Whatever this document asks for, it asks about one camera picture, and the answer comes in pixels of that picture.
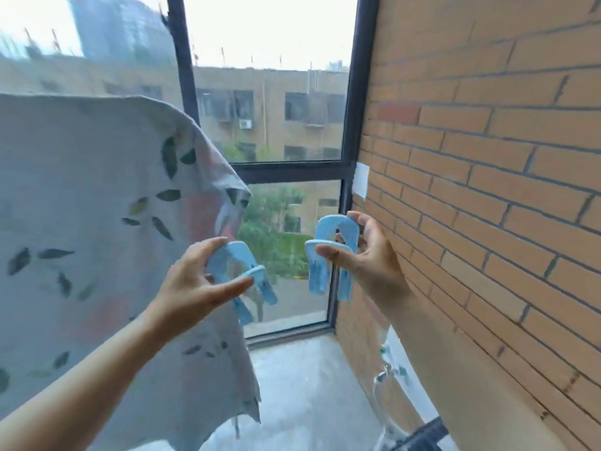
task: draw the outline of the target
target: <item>forearm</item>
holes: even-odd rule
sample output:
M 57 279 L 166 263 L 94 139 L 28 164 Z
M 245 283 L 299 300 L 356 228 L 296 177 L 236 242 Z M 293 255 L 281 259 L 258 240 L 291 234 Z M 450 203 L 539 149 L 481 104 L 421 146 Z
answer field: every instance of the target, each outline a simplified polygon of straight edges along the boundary
M 461 451 L 565 449 L 500 379 L 500 368 L 432 318 L 412 293 L 376 303 Z
M 94 440 L 136 373 L 161 348 L 144 319 L 130 323 L 0 422 L 3 451 L 79 451 Z

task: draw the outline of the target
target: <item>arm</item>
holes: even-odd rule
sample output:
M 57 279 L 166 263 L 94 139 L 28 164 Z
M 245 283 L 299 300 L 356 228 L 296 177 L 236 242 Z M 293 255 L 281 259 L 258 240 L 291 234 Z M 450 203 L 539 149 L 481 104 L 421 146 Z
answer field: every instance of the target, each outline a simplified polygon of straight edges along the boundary
M 362 252 L 354 255 L 329 245 L 317 251 L 353 272 L 388 318 L 461 451 L 565 450 L 500 379 L 499 367 L 426 313 L 378 223 L 359 212 L 348 215 L 365 226 Z
M 242 294 L 251 278 L 211 285 L 201 274 L 227 240 L 192 245 L 140 316 L 0 422 L 3 451 L 83 451 L 100 432 L 136 373 L 170 340 Z

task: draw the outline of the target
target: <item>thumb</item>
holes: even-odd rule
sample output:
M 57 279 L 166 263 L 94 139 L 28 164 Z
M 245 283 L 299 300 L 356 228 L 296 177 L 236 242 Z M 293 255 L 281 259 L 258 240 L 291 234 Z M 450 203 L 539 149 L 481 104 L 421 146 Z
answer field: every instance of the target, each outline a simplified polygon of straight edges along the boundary
M 315 247 L 315 251 L 318 255 L 323 256 L 327 260 L 339 267 L 346 269 L 347 271 L 354 272 L 357 268 L 357 255 L 348 250 L 343 250 L 332 245 L 321 243 Z
M 214 307 L 240 296 L 254 284 L 252 277 L 239 277 L 227 283 L 211 285 L 207 288 L 207 299 Z

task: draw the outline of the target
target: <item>person's right hand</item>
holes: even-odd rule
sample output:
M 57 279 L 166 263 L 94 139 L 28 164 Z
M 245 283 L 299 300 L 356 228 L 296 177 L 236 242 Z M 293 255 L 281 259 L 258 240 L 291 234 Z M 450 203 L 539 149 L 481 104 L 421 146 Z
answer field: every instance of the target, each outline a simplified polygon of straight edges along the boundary
M 352 272 L 360 287 L 374 301 L 386 301 L 410 292 L 398 264 L 397 255 L 378 222 L 361 212 L 348 212 L 348 217 L 363 225 L 357 254 L 331 245 L 318 245 L 319 255 Z

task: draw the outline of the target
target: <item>hand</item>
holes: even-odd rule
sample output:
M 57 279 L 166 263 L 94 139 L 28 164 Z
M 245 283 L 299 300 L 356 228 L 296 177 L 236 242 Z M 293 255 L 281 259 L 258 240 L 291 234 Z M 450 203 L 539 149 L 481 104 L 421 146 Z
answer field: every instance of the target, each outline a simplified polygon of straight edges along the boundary
M 319 255 L 352 272 L 360 287 L 373 301 L 386 301 L 406 295 L 409 285 L 398 264 L 397 254 L 376 220 L 361 212 L 348 212 L 348 217 L 363 225 L 357 254 L 331 245 L 318 245 Z
M 196 242 L 167 272 L 159 293 L 141 315 L 163 343 L 191 329 L 221 304 L 253 285 L 252 277 L 219 285 L 207 280 L 203 269 L 208 259 L 227 242 L 226 237 Z

